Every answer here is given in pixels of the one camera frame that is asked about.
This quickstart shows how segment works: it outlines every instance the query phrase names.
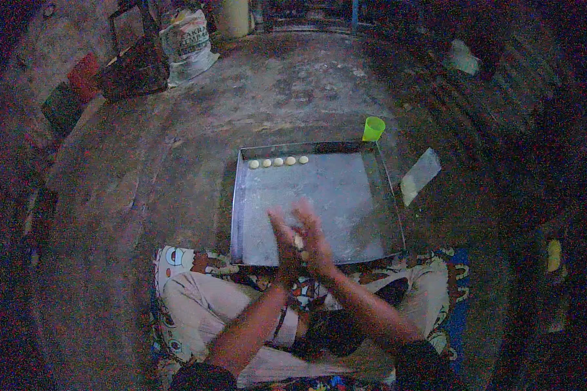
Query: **finger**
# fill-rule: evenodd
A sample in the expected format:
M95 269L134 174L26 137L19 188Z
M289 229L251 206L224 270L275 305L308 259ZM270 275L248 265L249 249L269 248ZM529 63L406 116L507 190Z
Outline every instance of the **finger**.
M269 209L267 215L270 218L270 223L272 223L272 229L274 230L276 241L282 241L288 245L293 245L293 230L285 224L282 209L280 207Z
M313 212L313 207L305 198L293 204L293 215L300 220L308 233L316 234L321 231L320 221Z

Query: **green plastic cup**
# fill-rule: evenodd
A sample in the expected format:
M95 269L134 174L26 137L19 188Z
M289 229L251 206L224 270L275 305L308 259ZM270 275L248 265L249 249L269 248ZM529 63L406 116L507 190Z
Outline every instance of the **green plastic cup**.
M363 129L363 141L378 141L385 131L385 121L378 117L368 117L366 127Z

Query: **person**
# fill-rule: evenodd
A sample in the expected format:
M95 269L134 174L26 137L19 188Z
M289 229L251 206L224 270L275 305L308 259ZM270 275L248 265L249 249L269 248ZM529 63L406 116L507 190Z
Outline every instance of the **person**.
M303 262L294 243L295 233L304 240L306 269L341 304L341 312L336 313L345 316L340 319L349 319L356 325L357 336L335 337L329 333L325 339L340 341L324 340L326 345L339 347L345 350L342 354L349 355L357 346L343 346L353 345L352 340L357 340L354 345L362 344L360 336L373 341L391 357L396 368L395 390L464 389L447 361L425 340L432 322L416 324L418 318L426 318L426 309L412 306L412 311L397 310L383 295L371 293L346 277L335 266L321 223L308 201L303 199L293 205L293 215L301 228L287 226L280 208L268 211L268 215L276 237L279 268L265 292L252 294L244 290L246 286L194 272L166 283L164 300L168 306L183 308L172 316L176 327L186 332L187 343L198 358L175 374L171 391L235 390L240 384L252 390L389 389L381 379L362 383L352 368L344 365L308 362L292 354L304 351L300 347L305 346L307 334L312 332L309 318L286 306ZM422 292L420 301L429 293L436 295L433 286ZM321 343L322 338L314 342ZM268 380L278 383L266 384Z

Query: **white pants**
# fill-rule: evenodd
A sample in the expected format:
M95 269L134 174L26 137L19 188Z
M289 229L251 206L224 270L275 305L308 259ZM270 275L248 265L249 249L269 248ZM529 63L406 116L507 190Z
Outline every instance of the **white pants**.
M443 261L426 266L404 268L383 280L366 285L371 292L406 277L409 289L399 311L414 322L428 336L447 295L447 268ZM192 271L170 278L161 297L174 322L165 325L164 336L180 359L195 356L203 360L207 344L261 293L249 286L227 282ZM295 339L298 315L291 309L283 321L277 337L271 342L290 347ZM356 376L360 379L391 379L393 359L366 339L350 356L324 356L319 362L309 363L290 353L262 347L237 379L238 387L249 387L260 382L273 382L289 377L318 377L333 374Z

